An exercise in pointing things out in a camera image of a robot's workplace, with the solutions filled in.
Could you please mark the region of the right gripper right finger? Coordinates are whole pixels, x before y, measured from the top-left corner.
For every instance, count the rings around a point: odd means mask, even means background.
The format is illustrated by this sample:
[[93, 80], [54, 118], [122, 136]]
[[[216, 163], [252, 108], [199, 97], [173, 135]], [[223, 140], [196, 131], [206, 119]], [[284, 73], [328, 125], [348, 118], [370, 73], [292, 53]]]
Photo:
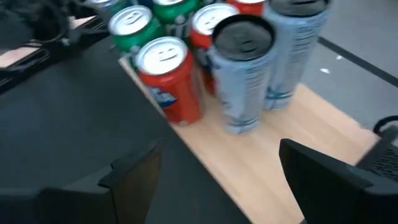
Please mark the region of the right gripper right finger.
[[397, 224], [397, 182], [291, 139], [279, 158], [307, 223]]

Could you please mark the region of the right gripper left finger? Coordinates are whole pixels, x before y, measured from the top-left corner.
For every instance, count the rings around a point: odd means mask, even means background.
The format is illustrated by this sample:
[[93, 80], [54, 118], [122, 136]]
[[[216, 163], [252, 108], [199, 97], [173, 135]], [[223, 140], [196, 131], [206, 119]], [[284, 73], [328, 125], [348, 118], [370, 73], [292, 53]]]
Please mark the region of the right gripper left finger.
[[1, 189], [1, 223], [144, 223], [161, 157], [157, 143], [126, 154], [87, 189]]

